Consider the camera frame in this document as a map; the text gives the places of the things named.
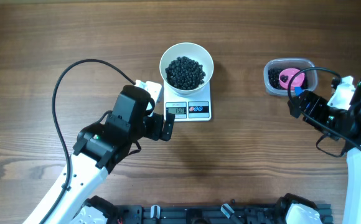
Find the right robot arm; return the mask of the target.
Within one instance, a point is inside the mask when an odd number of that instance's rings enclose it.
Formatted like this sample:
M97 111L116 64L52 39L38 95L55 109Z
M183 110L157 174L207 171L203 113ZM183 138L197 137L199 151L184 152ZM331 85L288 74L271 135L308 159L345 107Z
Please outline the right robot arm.
M322 133L321 139L343 139L339 157L345 156L348 168L347 194L343 223L361 223L361 79L333 79L329 100L309 90L295 89L289 97L289 111Z

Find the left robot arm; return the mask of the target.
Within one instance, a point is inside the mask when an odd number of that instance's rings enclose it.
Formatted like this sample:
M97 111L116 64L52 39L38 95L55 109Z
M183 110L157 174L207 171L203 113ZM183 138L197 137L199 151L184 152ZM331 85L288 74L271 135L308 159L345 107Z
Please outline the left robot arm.
M175 117L154 112L162 94L158 83L124 86L114 108L79 132L62 173L25 222L70 223L115 166L141 151L132 145L141 138L169 141Z

